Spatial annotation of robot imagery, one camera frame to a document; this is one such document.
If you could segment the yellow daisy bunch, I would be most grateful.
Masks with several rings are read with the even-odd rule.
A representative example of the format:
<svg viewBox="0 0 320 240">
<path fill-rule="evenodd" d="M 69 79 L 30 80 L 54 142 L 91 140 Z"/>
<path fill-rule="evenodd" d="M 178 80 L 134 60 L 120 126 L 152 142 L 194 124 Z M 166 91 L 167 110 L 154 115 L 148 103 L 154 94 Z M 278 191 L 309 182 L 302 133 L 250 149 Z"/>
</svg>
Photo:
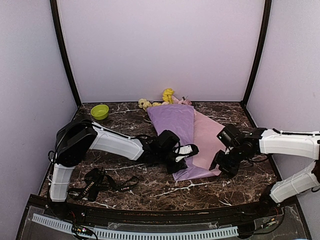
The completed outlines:
<svg viewBox="0 0 320 240">
<path fill-rule="evenodd" d="M 150 107 L 157 107 L 157 106 L 161 106 L 162 104 L 160 102 L 153 102 L 151 103 L 150 101 L 148 101 L 145 98 L 141 98 L 138 100 L 138 106 L 139 108 L 143 109 L 144 111 L 147 111 L 148 108 Z"/>
</svg>

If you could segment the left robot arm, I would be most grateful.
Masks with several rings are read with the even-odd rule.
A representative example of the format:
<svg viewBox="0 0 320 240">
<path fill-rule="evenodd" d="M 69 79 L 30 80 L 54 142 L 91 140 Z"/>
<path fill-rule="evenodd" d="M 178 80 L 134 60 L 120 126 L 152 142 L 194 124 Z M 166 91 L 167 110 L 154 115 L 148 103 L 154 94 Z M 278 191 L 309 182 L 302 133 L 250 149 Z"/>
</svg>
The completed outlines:
<svg viewBox="0 0 320 240">
<path fill-rule="evenodd" d="M 199 153 L 195 144 L 182 145 L 171 130 L 156 137 L 145 134 L 128 136 L 107 129 L 88 119 L 75 119 L 56 134 L 54 150 L 48 153 L 53 176 L 48 191 L 51 210 L 60 218 L 71 213 L 67 199 L 70 178 L 88 150 L 99 150 L 144 164 L 162 164 L 169 174 L 186 169 L 185 159 Z"/>
</svg>

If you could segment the right black frame post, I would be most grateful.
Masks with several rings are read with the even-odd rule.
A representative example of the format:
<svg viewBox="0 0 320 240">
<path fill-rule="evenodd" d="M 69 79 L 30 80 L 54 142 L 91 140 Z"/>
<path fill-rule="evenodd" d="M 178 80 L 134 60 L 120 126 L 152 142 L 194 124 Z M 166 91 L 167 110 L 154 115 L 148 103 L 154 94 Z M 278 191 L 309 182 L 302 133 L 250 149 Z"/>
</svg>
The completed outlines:
<svg viewBox="0 0 320 240">
<path fill-rule="evenodd" d="M 250 100 L 250 96 L 254 87 L 254 83 L 258 74 L 258 69 L 260 66 L 265 40 L 267 36 L 268 26 L 269 26 L 269 20 L 271 15 L 271 8 L 272 8 L 272 0 L 265 0 L 264 1 L 264 8 L 263 8 L 263 15 L 261 20 L 261 26 L 258 36 L 258 42 L 256 46 L 256 51 L 252 63 L 252 68 L 250 71 L 250 75 L 248 78 L 247 86 L 244 92 L 244 96 L 242 98 L 242 101 L 240 102 L 241 107 L 247 111 L 247 106 Z"/>
</svg>

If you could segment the green plastic bowl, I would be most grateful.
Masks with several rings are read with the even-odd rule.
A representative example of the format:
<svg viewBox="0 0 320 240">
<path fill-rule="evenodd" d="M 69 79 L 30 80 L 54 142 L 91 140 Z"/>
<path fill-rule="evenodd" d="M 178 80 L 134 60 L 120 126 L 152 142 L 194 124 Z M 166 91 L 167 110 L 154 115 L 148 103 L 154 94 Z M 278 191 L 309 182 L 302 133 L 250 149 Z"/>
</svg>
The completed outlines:
<svg viewBox="0 0 320 240">
<path fill-rule="evenodd" d="M 106 104 L 99 104 L 90 110 L 91 116 L 95 120 L 104 120 L 109 116 L 109 107 Z"/>
</svg>

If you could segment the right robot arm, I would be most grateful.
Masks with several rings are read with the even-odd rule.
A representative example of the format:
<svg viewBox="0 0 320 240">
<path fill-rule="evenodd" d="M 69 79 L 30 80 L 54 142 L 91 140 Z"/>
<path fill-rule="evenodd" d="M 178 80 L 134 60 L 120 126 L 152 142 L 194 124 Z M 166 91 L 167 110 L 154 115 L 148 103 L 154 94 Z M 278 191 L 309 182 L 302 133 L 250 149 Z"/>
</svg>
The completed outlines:
<svg viewBox="0 0 320 240">
<path fill-rule="evenodd" d="M 217 138 L 225 146 L 219 150 L 211 166 L 230 177 L 238 174 L 240 163 L 256 155 L 288 155 L 304 157 L 312 163 L 285 180 L 267 186 L 255 205 L 255 213 L 266 217 L 275 205 L 284 200 L 314 189 L 320 185 L 320 133 L 287 132 L 274 128 L 256 127 L 249 132 L 241 132 L 234 125 L 226 125 Z"/>
</svg>

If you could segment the left black frame post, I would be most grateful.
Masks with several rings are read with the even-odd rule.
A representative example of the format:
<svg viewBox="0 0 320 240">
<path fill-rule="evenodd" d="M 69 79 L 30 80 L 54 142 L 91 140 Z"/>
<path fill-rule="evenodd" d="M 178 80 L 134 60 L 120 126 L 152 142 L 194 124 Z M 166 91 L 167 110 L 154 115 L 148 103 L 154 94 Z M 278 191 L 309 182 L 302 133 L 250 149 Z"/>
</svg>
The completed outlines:
<svg viewBox="0 0 320 240">
<path fill-rule="evenodd" d="M 76 86 L 76 82 L 72 73 L 71 64 L 69 61 L 69 56 L 67 53 L 66 43 L 64 39 L 64 34 L 62 30 L 62 24 L 60 20 L 60 14 L 59 14 L 59 8 L 58 8 L 58 1 L 57 0 L 50 0 L 50 9 L 51 9 L 51 15 L 55 30 L 55 35 L 58 43 L 58 48 L 61 56 L 61 60 L 63 63 L 64 71 L 67 77 L 67 81 L 74 99 L 74 102 L 79 108 L 82 105 L 81 98 Z"/>
</svg>

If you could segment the black frame post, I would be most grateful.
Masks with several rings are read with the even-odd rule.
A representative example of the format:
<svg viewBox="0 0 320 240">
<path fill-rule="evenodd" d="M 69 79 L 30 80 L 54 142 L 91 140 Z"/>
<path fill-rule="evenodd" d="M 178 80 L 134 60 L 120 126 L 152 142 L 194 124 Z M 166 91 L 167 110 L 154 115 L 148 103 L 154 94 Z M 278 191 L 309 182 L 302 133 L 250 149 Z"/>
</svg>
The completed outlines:
<svg viewBox="0 0 320 240">
<path fill-rule="evenodd" d="M 264 1 L 264 8 L 263 8 L 263 15 L 261 20 L 261 26 L 258 36 L 258 42 L 256 46 L 256 51 L 252 63 L 252 68 L 250 71 L 250 75 L 248 78 L 247 86 L 244 92 L 244 96 L 242 98 L 242 101 L 240 102 L 241 107 L 247 111 L 247 106 L 250 100 L 250 96 L 254 87 L 254 83 L 258 74 L 258 69 L 260 66 L 265 40 L 267 36 L 268 26 L 269 26 L 269 20 L 271 15 L 271 8 L 272 8 L 272 0 L 265 0 Z"/>
<path fill-rule="evenodd" d="M 67 77 L 67 81 L 74 99 L 74 102 L 79 108 L 82 105 L 81 98 L 76 86 L 76 82 L 72 73 L 71 64 L 69 61 L 69 56 L 67 53 L 66 43 L 64 39 L 64 34 L 62 30 L 62 24 L 60 20 L 60 14 L 59 14 L 59 8 L 58 8 L 58 1 L 57 0 L 50 0 L 50 9 L 51 9 L 51 15 L 55 30 L 55 35 L 58 43 L 58 48 L 61 56 L 61 60 L 63 63 L 64 71 Z"/>
</svg>

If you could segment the black front rail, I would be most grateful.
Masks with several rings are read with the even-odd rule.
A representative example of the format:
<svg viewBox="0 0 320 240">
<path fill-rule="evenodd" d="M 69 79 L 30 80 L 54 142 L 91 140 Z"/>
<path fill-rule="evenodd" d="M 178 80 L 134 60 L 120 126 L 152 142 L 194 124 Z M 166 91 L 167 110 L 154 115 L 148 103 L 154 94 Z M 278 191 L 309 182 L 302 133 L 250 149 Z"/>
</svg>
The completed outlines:
<svg viewBox="0 0 320 240">
<path fill-rule="evenodd" d="M 294 202 L 289 202 L 290 205 L 282 206 L 283 209 L 278 209 L 278 212 L 275 209 L 270 210 L 264 216 L 260 216 L 256 212 L 258 202 L 208 209 L 155 211 L 113 209 L 111 206 L 90 201 L 85 204 L 67 202 L 62 205 L 66 208 L 65 214 L 68 223 L 73 220 L 72 213 L 69 213 L 72 211 L 75 214 L 76 223 L 91 227 L 93 225 L 107 226 L 111 222 L 137 225 L 187 225 L 206 222 L 218 222 L 220 225 L 249 225 L 260 218 L 265 220 L 272 216 L 276 216 L 276 220 L 279 222 L 282 220 L 284 222 L 286 218 L 290 217 L 294 219 L 292 221 L 303 224 L 301 209 L 297 205 L 297 201 L 295 199 Z M 59 220 L 59 217 L 54 215 L 56 212 L 49 209 L 47 198 L 31 194 L 24 209 L 21 223 L 28 219 L 28 214 L 31 214 L 33 210 Z"/>
</svg>

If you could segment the pink wrapping paper sheet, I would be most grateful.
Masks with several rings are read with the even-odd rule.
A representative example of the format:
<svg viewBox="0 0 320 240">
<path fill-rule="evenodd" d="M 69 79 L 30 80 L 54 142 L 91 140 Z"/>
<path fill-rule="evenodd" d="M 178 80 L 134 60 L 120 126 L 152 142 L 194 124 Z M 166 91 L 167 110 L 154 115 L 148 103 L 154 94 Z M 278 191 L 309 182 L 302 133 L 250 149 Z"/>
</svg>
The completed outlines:
<svg viewBox="0 0 320 240">
<path fill-rule="evenodd" d="M 165 104 L 146 109 L 158 134 L 170 130 L 179 138 L 182 145 L 194 144 L 199 153 L 185 160 L 187 168 L 172 176 L 175 181 L 209 178 L 222 172 L 218 166 L 211 167 L 215 155 L 226 147 L 218 139 L 224 126 L 186 104 Z"/>
</svg>

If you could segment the black printed ribbon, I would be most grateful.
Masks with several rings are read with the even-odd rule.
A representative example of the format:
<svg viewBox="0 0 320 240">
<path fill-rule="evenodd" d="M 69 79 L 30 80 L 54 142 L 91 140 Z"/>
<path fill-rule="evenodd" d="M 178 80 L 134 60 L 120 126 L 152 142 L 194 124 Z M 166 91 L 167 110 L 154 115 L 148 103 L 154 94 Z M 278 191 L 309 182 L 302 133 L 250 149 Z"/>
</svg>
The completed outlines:
<svg viewBox="0 0 320 240">
<path fill-rule="evenodd" d="M 127 181 L 116 183 L 116 181 L 107 174 L 105 169 L 94 168 L 85 174 L 84 182 L 86 183 L 85 187 L 73 187 L 67 191 L 67 194 L 73 200 L 87 199 L 90 202 L 94 202 L 100 192 L 108 191 L 109 189 L 120 193 L 128 192 L 136 187 L 139 178 L 132 176 Z"/>
</svg>

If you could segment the yellow rose stem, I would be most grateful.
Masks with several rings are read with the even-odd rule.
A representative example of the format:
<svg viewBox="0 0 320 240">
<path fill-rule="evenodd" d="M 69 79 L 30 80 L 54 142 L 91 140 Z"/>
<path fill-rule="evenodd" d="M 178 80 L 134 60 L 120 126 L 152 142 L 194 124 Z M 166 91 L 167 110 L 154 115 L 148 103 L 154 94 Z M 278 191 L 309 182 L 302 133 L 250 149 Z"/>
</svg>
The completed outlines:
<svg viewBox="0 0 320 240">
<path fill-rule="evenodd" d="M 173 95 L 175 91 L 172 88 L 166 88 L 162 93 L 162 100 L 164 104 L 173 104 Z"/>
</svg>

